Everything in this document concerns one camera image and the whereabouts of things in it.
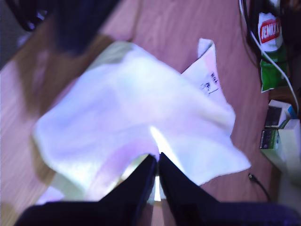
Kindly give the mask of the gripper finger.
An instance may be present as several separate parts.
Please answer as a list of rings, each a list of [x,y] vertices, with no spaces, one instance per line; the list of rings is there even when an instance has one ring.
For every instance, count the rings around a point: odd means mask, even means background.
[[[101,202],[146,202],[151,194],[157,160],[148,155],[130,176],[101,199]]]
[[[218,202],[192,182],[164,153],[161,153],[159,157],[159,176],[168,201]]]

